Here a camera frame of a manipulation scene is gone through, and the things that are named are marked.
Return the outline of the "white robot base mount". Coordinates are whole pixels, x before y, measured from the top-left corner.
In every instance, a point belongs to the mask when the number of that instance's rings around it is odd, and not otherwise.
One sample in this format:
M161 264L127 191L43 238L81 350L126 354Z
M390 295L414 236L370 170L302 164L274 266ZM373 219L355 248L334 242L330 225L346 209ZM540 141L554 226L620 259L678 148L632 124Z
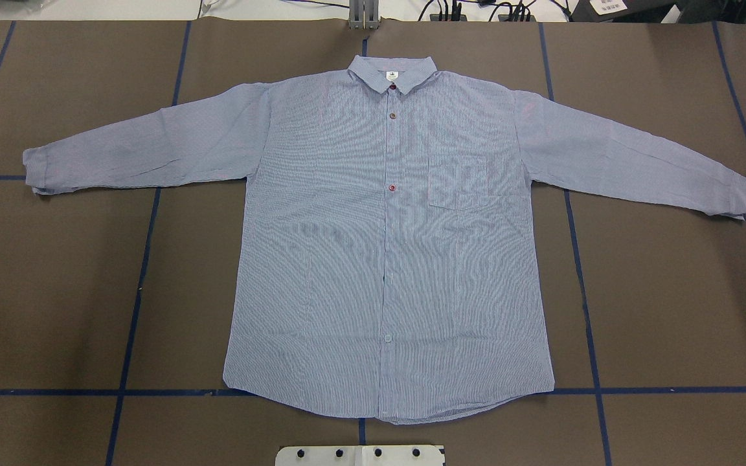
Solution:
M275 465L446 465L438 445L289 446L276 454Z

